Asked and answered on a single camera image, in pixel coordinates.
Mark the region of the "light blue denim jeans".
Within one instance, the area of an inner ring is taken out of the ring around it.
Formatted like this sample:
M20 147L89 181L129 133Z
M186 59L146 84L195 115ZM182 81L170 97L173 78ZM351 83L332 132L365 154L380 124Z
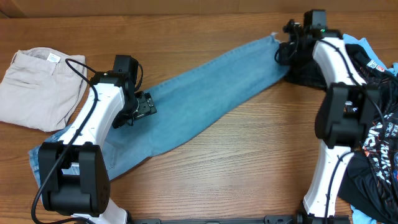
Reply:
M274 60L279 44L263 37L150 88L157 112L108 132L101 150L109 178L186 143L278 82L288 70Z

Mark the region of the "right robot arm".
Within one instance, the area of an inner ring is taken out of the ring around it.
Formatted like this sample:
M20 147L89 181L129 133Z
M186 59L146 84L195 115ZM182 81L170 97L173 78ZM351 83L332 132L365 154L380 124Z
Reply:
M346 168L379 110L379 92L357 74L341 32L328 28L323 9L307 11L302 24L291 19L283 31L289 40L279 45L274 59L289 67L286 80L326 91L314 124L319 140L315 173L292 221L349 223L335 214L335 202Z

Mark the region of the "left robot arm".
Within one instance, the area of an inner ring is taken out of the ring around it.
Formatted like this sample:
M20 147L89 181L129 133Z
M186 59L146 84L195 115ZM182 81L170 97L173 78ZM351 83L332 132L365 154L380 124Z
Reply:
M72 126L55 142L38 150L40 187L31 208L38 202L57 212L62 223L132 223L131 214L110 198L110 180L102 147L111 128L132 126L138 119L156 113L149 93L140 91L142 65L130 55L117 55L113 69L84 78L90 87Z

